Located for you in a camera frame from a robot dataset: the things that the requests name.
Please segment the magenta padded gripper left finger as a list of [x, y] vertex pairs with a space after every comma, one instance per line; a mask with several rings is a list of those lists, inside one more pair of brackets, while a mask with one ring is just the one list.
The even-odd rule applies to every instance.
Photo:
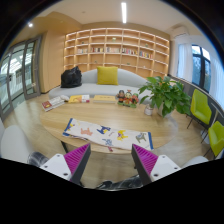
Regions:
[[54, 155], [41, 169], [79, 185], [90, 154], [90, 144], [86, 144], [65, 155]]

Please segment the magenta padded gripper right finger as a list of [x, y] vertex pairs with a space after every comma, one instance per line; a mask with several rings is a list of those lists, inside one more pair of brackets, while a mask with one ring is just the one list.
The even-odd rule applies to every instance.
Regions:
[[157, 156], [135, 144], [132, 145], [131, 154], [143, 185], [180, 170], [180, 167], [166, 155]]

